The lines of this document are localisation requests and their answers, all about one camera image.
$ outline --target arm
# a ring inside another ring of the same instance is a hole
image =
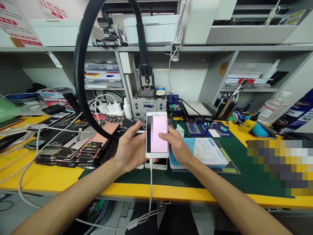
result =
[[[112,182],[146,161],[145,134],[132,138],[139,128],[140,122],[120,138],[116,155],[112,159],[61,192],[11,234],[62,234],[83,209]]]
[[[169,133],[159,133],[159,137],[171,144],[175,159],[212,194],[242,234],[291,234],[264,208],[195,158],[178,131],[169,127]]]

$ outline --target pink phone screen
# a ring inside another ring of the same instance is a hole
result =
[[[164,116],[147,116],[147,138],[148,138],[147,139],[148,141],[147,152],[168,152],[167,141],[162,140],[159,137],[158,134],[160,132],[167,133],[167,117],[165,115]]]

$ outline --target hand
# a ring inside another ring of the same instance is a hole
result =
[[[141,122],[138,121],[119,139],[117,151],[113,159],[123,173],[130,172],[147,161],[146,133],[133,138],[140,126]]]
[[[180,165],[186,167],[186,165],[191,163],[194,156],[189,151],[182,136],[177,130],[169,126],[169,133],[159,133],[159,137],[170,143],[174,157]]]

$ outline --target finger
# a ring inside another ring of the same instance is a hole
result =
[[[136,136],[134,139],[137,139],[137,140],[140,140],[140,141],[145,141],[146,137],[147,137],[146,133],[142,133],[142,134]]]
[[[141,122],[138,121],[135,125],[133,125],[132,127],[130,127],[126,132],[125,134],[122,136],[123,139],[131,139],[134,134],[136,133],[136,131],[139,130],[141,126]]]
[[[162,140],[166,140],[170,144],[173,144],[175,142],[175,137],[172,134],[170,134],[170,133],[165,134],[165,133],[160,132],[159,133],[159,137]]]
[[[169,133],[172,134],[173,136],[181,136],[180,133],[171,126],[169,126]]]

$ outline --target yellow bottle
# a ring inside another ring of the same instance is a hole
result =
[[[244,123],[239,127],[239,131],[241,133],[245,133],[247,134],[256,124],[257,124],[257,119],[259,116],[258,112],[256,115],[250,117],[250,119],[247,119],[246,121],[244,121]]]

